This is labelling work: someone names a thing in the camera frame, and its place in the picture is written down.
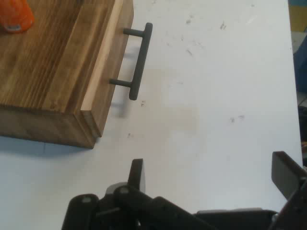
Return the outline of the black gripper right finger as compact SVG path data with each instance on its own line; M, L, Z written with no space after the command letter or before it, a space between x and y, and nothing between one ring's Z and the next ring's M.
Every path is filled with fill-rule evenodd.
M271 230L307 228L307 172L284 151L272 154L272 181L287 200L274 215Z

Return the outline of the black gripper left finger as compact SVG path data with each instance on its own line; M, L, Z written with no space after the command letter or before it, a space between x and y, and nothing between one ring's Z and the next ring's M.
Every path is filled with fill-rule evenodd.
M144 193L143 159L131 163L127 182L112 186L103 198L72 198L64 230L202 230L204 223L167 200Z

